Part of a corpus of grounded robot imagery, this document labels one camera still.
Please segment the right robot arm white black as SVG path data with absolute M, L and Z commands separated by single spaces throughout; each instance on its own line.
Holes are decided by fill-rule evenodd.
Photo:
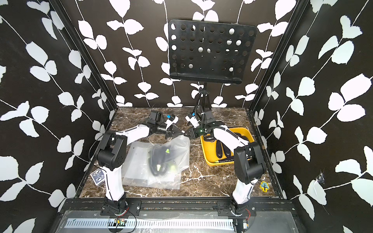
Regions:
M 224 124 L 205 128 L 191 127 L 185 131 L 184 136 L 195 139 L 207 134 L 221 141 L 234 153 L 234 171 L 238 181 L 232 196 L 236 204 L 248 202 L 254 186 L 266 171 L 261 147 L 257 142 L 251 143 L 240 138 Z

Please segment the clear zip-top bag top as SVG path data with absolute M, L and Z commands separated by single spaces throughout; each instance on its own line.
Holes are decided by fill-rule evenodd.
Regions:
M 179 189 L 182 171 L 189 168 L 190 139 L 178 136 L 165 144 L 145 144 L 146 186 Z

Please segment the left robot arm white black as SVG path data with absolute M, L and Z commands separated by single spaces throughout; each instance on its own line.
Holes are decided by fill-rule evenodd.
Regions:
M 184 131 L 175 124 L 170 126 L 139 124 L 125 131 L 109 130 L 103 134 L 94 158 L 105 174 L 105 207 L 110 207 L 116 212 L 123 212 L 127 209 L 121 180 L 121 168 L 126 159 L 126 148 L 129 144 L 152 134 L 164 134 L 168 138 L 183 135 Z

